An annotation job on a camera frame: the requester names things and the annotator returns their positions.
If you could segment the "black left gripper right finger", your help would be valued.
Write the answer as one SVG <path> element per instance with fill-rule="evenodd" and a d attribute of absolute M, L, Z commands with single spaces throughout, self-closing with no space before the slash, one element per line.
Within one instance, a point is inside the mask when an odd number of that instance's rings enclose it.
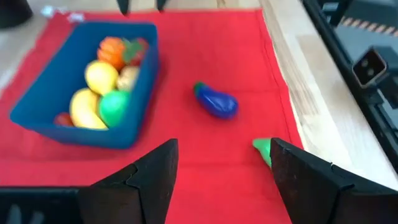
<path fill-rule="evenodd" d="M 335 167 L 280 138 L 271 139 L 271 171 L 292 223 L 335 221 L 340 195 L 354 184 L 338 177 Z"/>

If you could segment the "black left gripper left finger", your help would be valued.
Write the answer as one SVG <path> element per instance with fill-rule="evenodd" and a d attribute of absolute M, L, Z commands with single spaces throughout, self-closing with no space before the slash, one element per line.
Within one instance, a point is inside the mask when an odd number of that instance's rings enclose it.
<path fill-rule="evenodd" d="M 177 178 L 178 141 L 78 192 L 82 223 L 164 223 Z"/>

